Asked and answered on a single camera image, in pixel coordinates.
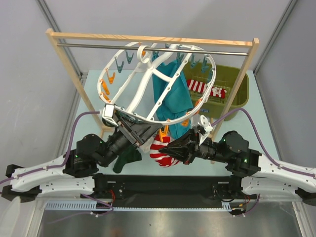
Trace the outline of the white round clip hanger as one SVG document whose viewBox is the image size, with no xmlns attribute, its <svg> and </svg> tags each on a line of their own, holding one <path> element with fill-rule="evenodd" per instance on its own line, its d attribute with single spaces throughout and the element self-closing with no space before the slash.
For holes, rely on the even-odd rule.
<svg viewBox="0 0 316 237">
<path fill-rule="evenodd" d="M 191 83 L 194 88 L 200 89 L 200 97 L 193 103 L 184 69 L 197 67 L 194 56 L 198 53 L 203 55 L 201 72 L 207 75 L 207 80 L 202 85 Z M 112 84 L 116 76 L 109 75 L 109 70 L 116 66 L 117 72 L 122 72 L 124 63 L 119 64 L 118 58 L 123 55 L 126 56 L 126 63 L 136 58 L 137 64 L 117 92 L 110 94 L 107 85 Z M 97 92 L 105 103 L 101 118 L 112 126 L 118 125 L 114 115 L 116 112 L 135 120 L 162 125 L 189 120 L 208 101 L 216 74 L 213 57 L 200 47 L 171 44 L 158 49 L 156 43 L 137 46 L 131 42 L 118 48 L 98 78 Z"/>
</svg>

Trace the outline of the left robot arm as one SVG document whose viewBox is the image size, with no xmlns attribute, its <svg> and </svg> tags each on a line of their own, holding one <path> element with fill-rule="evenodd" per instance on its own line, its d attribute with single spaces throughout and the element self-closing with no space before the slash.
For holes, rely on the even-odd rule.
<svg viewBox="0 0 316 237">
<path fill-rule="evenodd" d="M 11 164 L 7 166 L 0 195 L 12 201 L 31 202 L 47 194 L 63 193 L 102 198 L 108 194 L 106 177 L 98 167 L 108 167 L 129 148 L 144 145 L 162 128 L 161 122 L 146 122 L 116 112 L 113 120 L 114 133 L 107 141 L 96 134 L 85 135 L 77 141 L 76 148 L 68 148 L 64 155 L 29 168 Z"/>
</svg>

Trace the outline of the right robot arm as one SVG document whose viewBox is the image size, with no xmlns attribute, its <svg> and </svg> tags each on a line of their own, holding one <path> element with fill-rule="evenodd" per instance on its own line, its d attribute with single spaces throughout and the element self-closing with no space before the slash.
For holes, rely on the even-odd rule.
<svg viewBox="0 0 316 237">
<path fill-rule="evenodd" d="M 236 131 L 224 134 L 219 142 L 189 130 L 180 139 L 159 150 L 184 164 L 195 158 L 224 163 L 231 172 L 228 193 L 233 198 L 261 195 L 271 199 L 293 199 L 307 205 L 316 204 L 316 170 L 271 158 L 249 148 L 249 142 Z"/>
</svg>

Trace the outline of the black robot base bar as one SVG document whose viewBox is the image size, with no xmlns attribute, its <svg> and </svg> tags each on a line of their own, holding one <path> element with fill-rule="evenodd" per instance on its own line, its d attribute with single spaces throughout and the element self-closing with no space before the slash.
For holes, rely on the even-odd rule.
<svg viewBox="0 0 316 237">
<path fill-rule="evenodd" d="M 109 175 L 93 177 L 96 193 L 112 191 L 117 199 L 134 195 L 202 195 L 222 199 L 242 198 L 241 179 L 235 176 Z"/>
</svg>

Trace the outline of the red white striped santa sock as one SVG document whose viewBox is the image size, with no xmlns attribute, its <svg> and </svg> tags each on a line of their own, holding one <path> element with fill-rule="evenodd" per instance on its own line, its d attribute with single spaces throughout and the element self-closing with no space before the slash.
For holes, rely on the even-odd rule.
<svg viewBox="0 0 316 237">
<path fill-rule="evenodd" d="M 166 146 L 173 141 L 169 136 L 165 136 L 160 139 L 159 135 L 154 137 L 154 140 L 150 146 L 150 158 L 152 158 L 156 163 L 161 167 L 171 167 L 177 165 L 180 161 L 173 158 L 170 155 L 160 152 L 162 148 L 166 148 Z"/>
</svg>

